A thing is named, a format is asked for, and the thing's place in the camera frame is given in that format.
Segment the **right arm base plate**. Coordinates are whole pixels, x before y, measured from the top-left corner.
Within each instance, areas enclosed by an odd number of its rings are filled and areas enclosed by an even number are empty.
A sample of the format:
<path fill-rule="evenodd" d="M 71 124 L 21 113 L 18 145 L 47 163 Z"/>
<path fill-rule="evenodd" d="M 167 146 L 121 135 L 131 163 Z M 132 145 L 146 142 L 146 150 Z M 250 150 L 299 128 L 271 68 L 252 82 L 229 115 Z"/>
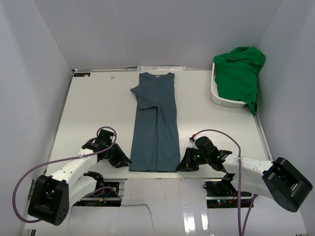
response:
<path fill-rule="evenodd" d="M 238 191 L 225 180 L 205 180 L 203 188 L 206 190 L 208 209 L 228 209 L 238 207 Z"/>

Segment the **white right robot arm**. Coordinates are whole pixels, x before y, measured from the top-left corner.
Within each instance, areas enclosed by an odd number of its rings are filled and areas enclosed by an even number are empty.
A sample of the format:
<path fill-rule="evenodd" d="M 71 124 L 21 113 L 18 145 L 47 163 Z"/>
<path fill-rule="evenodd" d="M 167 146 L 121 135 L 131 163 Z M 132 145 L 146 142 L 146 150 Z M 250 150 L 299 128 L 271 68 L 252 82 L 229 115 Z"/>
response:
<path fill-rule="evenodd" d="M 220 181 L 205 183 L 212 196 L 235 196 L 239 190 L 265 196 L 290 212 L 296 212 L 313 189 L 313 185 L 287 159 L 259 161 L 238 158 L 228 150 L 219 150 L 212 141 L 202 136 L 188 147 L 176 167 L 178 172 L 195 172 L 200 165 L 208 164 L 225 175 Z"/>

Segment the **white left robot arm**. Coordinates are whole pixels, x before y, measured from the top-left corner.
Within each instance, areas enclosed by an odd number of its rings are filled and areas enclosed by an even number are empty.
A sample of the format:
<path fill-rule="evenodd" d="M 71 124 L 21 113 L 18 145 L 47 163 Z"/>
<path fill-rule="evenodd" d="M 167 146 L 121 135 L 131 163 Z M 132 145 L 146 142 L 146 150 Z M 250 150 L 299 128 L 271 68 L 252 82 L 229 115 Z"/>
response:
<path fill-rule="evenodd" d="M 117 133 L 108 126 L 101 127 L 96 137 L 88 140 L 78 156 L 49 176 L 35 181 L 28 215 L 52 225 L 60 225 L 69 209 L 82 198 L 104 199 L 117 190 L 104 183 L 104 177 L 89 169 L 102 160 L 115 168 L 128 167 L 132 161 L 116 143 Z"/>

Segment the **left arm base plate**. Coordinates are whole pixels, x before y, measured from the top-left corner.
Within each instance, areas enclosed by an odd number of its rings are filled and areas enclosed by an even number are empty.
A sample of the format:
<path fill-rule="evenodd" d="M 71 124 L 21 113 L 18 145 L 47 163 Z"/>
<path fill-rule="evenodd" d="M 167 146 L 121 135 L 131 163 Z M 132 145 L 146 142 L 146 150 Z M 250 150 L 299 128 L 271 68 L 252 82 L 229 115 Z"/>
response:
<path fill-rule="evenodd" d="M 82 200 L 77 201 L 74 206 L 77 207 L 120 207 L 121 200 L 118 195 L 120 194 L 120 183 L 119 182 L 103 182 L 96 185 L 97 192 L 90 194 L 88 197 L 83 198 Z"/>

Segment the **blue t shirt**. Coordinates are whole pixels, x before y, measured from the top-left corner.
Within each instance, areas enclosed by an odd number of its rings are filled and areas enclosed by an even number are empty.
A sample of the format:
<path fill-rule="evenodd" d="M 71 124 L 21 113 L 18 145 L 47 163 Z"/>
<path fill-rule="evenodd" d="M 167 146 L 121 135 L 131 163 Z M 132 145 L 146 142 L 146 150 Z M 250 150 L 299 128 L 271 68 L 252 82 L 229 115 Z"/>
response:
<path fill-rule="evenodd" d="M 139 74 L 131 88 L 137 106 L 131 146 L 133 172 L 175 172 L 180 145 L 175 101 L 175 75 Z"/>

